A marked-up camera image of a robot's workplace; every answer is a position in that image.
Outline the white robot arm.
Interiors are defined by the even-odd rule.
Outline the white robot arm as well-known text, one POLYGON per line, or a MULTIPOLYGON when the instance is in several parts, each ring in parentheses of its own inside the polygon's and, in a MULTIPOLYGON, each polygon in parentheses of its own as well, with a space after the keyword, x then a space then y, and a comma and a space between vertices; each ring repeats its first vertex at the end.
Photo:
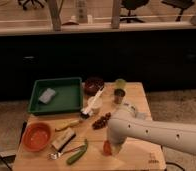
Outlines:
POLYGON ((196 156, 196 125, 145 120, 134 112, 118 109, 108 121, 107 140, 117 146, 128 137, 196 156))

